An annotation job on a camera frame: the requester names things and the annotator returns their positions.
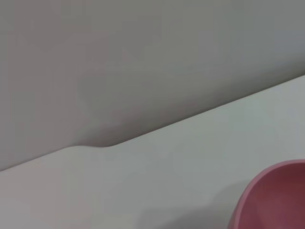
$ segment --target pink bowl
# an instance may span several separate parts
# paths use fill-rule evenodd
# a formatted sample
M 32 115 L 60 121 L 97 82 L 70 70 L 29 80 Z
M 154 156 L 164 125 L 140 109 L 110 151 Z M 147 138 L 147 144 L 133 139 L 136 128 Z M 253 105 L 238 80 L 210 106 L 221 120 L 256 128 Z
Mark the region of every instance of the pink bowl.
M 305 160 L 285 161 L 257 175 L 228 229 L 305 229 Z

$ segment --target bowl rim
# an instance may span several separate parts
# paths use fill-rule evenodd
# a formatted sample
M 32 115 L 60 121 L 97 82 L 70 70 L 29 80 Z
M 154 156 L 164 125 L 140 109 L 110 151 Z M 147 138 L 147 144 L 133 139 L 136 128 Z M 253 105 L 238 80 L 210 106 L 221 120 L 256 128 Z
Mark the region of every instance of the bowl rim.
M 272 166 L 269 166 L 268 168 L 264 169 L 263 171 L 261 171 L 257 176 L 255 176 L 250 183 L 248 184 L 248 186 L 246 187 L 246 189 L 244 190 L 242 196 L 240 197 L 238 203 L 237 203 L 237 207 L 236 207 L 236 211 L 235 214 L 233 216 L 233 227 L 232 229 L 238 229 L 239 227 L 239 223 L 240 223 L 240 218 L 241 218 L 241 213 L 242 210 L 244 208 L 244 204 L 246 202 L 247 197 L 249 196 L 251 190 L 253 189 L 253 187 L 257 184 L 258 181 L 261 180 L 261 178 L 263 178 L 265 175 L 267 175 L 268 173 L 280 168 L 280 167 L 284 167 L 284 166 L 288 166 L 288 165 L 293 165 L 293 164 L 305 164 L 305 159 L 295 159 L 295 160 L 288 160 L 288 161 L 282 161 L 279 162 L 277 164 L 274 164 Z

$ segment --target white table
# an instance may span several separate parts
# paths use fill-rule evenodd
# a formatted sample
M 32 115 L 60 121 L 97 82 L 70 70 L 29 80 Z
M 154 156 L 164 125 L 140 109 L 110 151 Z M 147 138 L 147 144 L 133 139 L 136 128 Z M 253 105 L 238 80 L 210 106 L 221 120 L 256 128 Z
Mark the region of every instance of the white table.
M 128 142 L 0 173 L 3 229 L 224 229 L 262 169 L 304 158 L 305 77 Z

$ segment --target white surface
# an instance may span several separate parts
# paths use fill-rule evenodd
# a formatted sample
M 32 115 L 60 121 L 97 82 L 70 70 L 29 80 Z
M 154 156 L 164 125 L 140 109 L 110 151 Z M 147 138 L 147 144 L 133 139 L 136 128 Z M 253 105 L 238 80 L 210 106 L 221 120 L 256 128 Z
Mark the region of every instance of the white surface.
M 304 158 L 305 77 L 109 148 L 0 173 L 5 229 L 224 229 L 245 185 Z

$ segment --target gray wall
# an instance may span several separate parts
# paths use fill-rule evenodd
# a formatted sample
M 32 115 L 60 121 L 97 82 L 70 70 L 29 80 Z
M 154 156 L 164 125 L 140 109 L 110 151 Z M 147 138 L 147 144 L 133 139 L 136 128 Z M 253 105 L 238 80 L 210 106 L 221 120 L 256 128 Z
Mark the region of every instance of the gray wall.
M 305 73 L 303 0 L 3 0 L 0 169 Z

